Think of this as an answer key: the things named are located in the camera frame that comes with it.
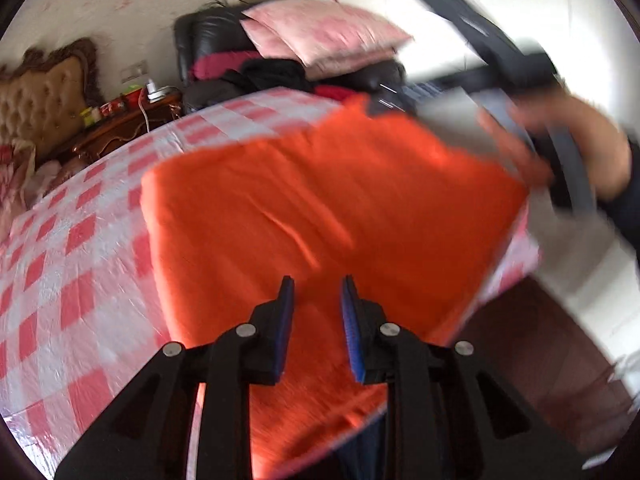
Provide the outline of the person's right hand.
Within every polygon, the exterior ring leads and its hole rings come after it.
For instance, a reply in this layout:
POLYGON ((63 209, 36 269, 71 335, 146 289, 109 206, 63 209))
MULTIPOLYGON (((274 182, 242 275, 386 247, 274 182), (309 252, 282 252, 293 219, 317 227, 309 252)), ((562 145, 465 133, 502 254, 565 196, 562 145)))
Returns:
POLYGON ((600 110, 562 90, 517 96, 478 113, 499 153, 554 206, 586 211, 620 195, 631 178, 626 132, 600 110))

